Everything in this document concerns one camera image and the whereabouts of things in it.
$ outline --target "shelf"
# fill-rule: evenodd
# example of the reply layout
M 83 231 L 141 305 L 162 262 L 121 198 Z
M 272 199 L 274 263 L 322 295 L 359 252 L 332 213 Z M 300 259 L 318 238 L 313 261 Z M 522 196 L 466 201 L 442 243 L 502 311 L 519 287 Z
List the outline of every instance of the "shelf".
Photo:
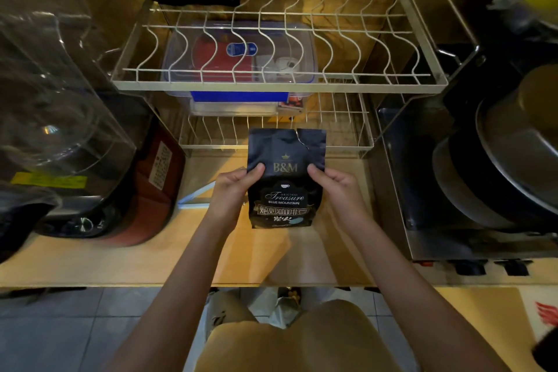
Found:
M 310 56 L 301 42 L 303 36 L 314 47 L 317 69 L 300 69 L 301 72 L 282 78 L 289 82 L 279 82 L 269 78 L 273 74 L 264 71 L 265 67 L 242 72 L 244 54 L 238 56 L 238 63 L 230 69 L 209 69 L 206 66 L 217 53 L 213 36 L 217 27 L 212 25 L 217 21 L 227 24 L 227 28 L 230 24 L 244 50 L 247 42 L 243 33 L 257 33 L 270 41 L 270 32 L 286 36 L 289 47 L 292 45 L 302 53 L 297 65 L 303 61 L 305 50 L 306 56 Z M 195 44 L 189 38 L 192 33 L 214 42 L 213 57 L 204 65 L 179 69 Z M 165 64 L 169 44 L 177 42 L 184 49 Z M 273 44 L 272 58 L 275 50 Z M 224 73 L 230 82 L 211 82 L 216 74 Z M 176 79 L 180 75 L 190 81 Z M 146 0 L 112 80 L 121 91 L 166 92 L 437 94 L 448 84 L 412 0 L 241 0 L 236 8 L 177 8 Z
M 328 93 L 305 97 L 293 116 L 194 116 L 186 113 L 178 139 L 184 149 L 248 149 L 253 128 L 317 128 L 328 132 L 328 154 L 363 155 L 374 146 L 362 94 Z

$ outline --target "tiled floor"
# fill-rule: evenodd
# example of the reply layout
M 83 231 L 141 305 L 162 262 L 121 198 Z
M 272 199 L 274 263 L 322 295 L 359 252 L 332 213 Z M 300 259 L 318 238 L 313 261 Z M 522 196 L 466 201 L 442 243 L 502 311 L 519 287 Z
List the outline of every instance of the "tiled floor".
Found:
M 0 371 L 97 372 L 131 332 L 159 288 L 88 288 L 31 298 L 0 300 Z M 241 299 L 266 322 L 276 288 L 242 288 Z M 419 370 L 415 356 L 381 294 L 353 288 L 304 288 L 303 309 L 333 299 L 362 309 L 404 372 Z M 200 323 L 205 323 L 205 310 Z M 192 343 L 185 371 L 194 369 L 204 343 L 203 326 Z

